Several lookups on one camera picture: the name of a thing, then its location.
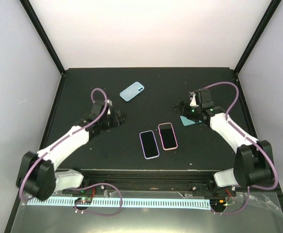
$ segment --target black table surface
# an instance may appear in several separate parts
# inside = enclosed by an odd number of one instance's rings
[[[134,82],[145,90],[129,102],[120,92]],[[222,170],[233,167],[232,148],[203,123],[183,126],[173,107],[179,100],[189,101],[189,92],[209,84],[232,80],[229,68],[71,68],[63,85],[47,145],[65,134],[85,113],[91,111],[92,89],[100,87],[112,100],[115,110],[126,114],[123,126],[102,133],[69,156],[59,168],[97,170]],[[235,97],[230,85],[211,89],[216,106],[227,109]],[[230,116],[248,131],[239,102]],[[176,150],[164,151],[157,127],[171,122],[178,141]],[[153,130],[160,156],[146,160],[140,132]]]

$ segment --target purple phone case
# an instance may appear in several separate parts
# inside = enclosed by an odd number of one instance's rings
[[[143,144],[142,144],[142,137],[141,137],[141,134],[142,134],[142,133],[146,133],[146,132],[152,132],[152,134],[153,134],[153,139],[155,140],[155,143],[156,143],[156,146],[157,146],[157,151],[158,151],[158,155],[157,155],[157,156],[154,156],[154,157],[151,157],[151,158],[147,158],[147,157],[146,157],[146,155],[145,155],[145,150],[144,150]],[[148,131],[145,131],[145,132],[141,132],[141,133],[140,133],[140,140],[141,140],[141,147],[142,147],[143,156],[145,157],[145,159],[154,159],[154,158],[158,158],[158,157],[159,157],[160,152],[159,152],[158,144],[157,144],[157,141],[156,141],[155,133],[154,133],[152,130],[148,130]]]

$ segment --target clear plastic sheet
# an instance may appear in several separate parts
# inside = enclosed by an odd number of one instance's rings
[[[191,199],[190,193],[178,192],[122,192],[126,198]],[[106,197],[117,197],[105,191]],[[239,209],[246,194],[237,193],[235,204],[226,212]],[[114,217],[100,217],[75,213],[72,207],[29,206],[22,202],[15,217],[12,233],[283,233],[283,214],[276,193],[251,193],[248,206],[231,216],[214,215],[207,210],[123,208]],[[93,211],[112,213],[114,208],[96,208]]]

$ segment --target black frame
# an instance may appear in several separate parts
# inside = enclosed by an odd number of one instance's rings
[[[32,5],[29,2],[29,0],[19,0],[19,1],[23,5],[28,17],[30,18],[30,20],[31,20],[32,24],[34,25],[36,31],[38,32],[41,40],[43,41],[46,49],[48,50],[51,58],[53,59],[54,63],[56,64],[58,71],[62,75],[60,83],[59,83],[59,87],[58,87],[58,90],[57,90],[57,93],[56,93],[56,96],[55,96],[55,99],[54,99],[54,102],[53,102],[53,105],[52,105],[51,113],[50,113],[50,116],[48,118],[47,126],[45,128],[43,138],[42,138],[42,141],[41,141],[41,144],[40,144],[40,149],[42,149],[46,146],[46,142],[47,142],[47,139],[48,139],[48,136],[49,136],[49,133],[50,133],[50,129],[51,129],[53,118],[54,118],[54,115],[55,115],[55,112],[56,112],[56,109],[57,109],[58,101],[59,101],[59,98],[61,96],[62,88],[63,88],[64,82],[65,82],[65,79],[66,79],[66,70],[63,67],[59,57],[57,56],[56,51],[55,51],[54,47],[52,46],[46,32],[44,31],[43,26],[40,23]],[[265,30],[268,22],[272,18],[273,14],[275,13],[275,11],[276,11],[276,9],[277,9],[277,7],[279,6],[280,3],[281,3],[281,0],[272,0],[270,2],[265,14],[263,15],[260,23],[258,24],[253,36],[251,37],[251,39],[249,41],[246,49],[244,50],[237,66],[235,67],[235,69],[233,71],[233,73],[234,73],[233,74],[233,76],[234,76],[233,81],[238,86],[238,88],[240,90],[239,100],[240,100],[240,103],[241,103],[241,106],[242,106],[243,114],[244,114],[246,122],[247,122],[248,130],[249,130],[249,133],[251,135],[253,135],[254,137],[257,137],[257,134],[256,134],[254,124],[252,122],[252,119],[251,119],[251,116],[250,116],[250,113],[249,113],[248,105],[247,105],[247,102],[246,102],[246,99],[245,99],[245,96],[244,96],[244,93],[243,93],[243,90],[242,90],[242,87],[241,87],[241,84],[240,84],[238,74],[240,73],[242,67],[246,63],[250,53],[254,49],[258,39],[262,35],[262,33]],[[281,208],[283,210],[283,193],[282,193],[280,186],[278,186],[278,188],[276,188],[272,192],[277,193]],[[10,218],[8,220],[8,223],[7,223],[7,226],[6,226],[6,229],[5,229],[5,233],[9,233],[12,229],[18,206],[19,206],[19,198],[17,196],[15,203],[14,203],[14,206],[13,206],[13,209],[12,209],[12,212],[11,212],[11,215],[10,215]]]

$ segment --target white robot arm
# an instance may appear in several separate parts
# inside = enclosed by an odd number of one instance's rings
[[[258,144],[272,158],[272,149],[267,141],[258,141],[239,127],[222,107],[214,105],[209,89],[190,92],[190,102],[179,101],[175,111],[195,122],[204,122],[218,132],[236,153],[234,167],[216,172],[217,187],[247,187],[273,179],[273,173],[264,156],[256,150]]]
[[[90,127],[87,127],[103,110],[104,101],[97,100],[90,114],[85,115],[65,135],[37,153],[26,153],[21,161],[16,185],[21,187],[25,182],[24,191],[40,200],[46,200],[52,193],[68,188],[82,186],[83,174],[76,170],[56,172],[59,165],[76,149],[98,136],[101,131],[124,124],[125,115],[114,111],[112,102],[107,101],[105,114]],[[26,174],[34,162],[37,166],[24,181]]]

